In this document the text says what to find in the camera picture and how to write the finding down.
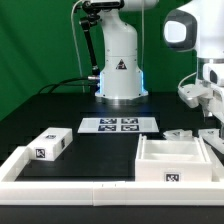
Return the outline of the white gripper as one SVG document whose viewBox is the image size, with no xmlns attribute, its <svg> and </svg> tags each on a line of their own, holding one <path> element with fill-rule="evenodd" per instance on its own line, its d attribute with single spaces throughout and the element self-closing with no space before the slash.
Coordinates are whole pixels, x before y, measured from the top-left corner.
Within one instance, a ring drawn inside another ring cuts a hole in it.
<svg viewBox="0 0 224 224">
<path fill-rule="evenodd" d="M 204 90 L 200 96 L 204 116 L 216 117 L 224 128 L 224 59 L 200 59 L 196 83 Z"/>
</svg>

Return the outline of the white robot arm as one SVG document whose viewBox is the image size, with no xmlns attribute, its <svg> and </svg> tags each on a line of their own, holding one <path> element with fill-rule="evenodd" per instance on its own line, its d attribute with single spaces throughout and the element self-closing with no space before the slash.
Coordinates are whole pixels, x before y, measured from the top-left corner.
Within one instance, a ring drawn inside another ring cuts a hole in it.
<svg viewBox="0 0 224 224">
<path fill-rule="evenodd" d="M 105 67 L 96 95 L 112 101 L 144 96 L 135 29 L 120 20 L 116 9 L 103 12 L 101 18 Z M 224 123 L 224 0 L 191 0 L 171 10 L 164 21 L 163 37 L 174 51 L 196 52 L 195 82 L 178 89 L 180 98 Z"/>
</svg>

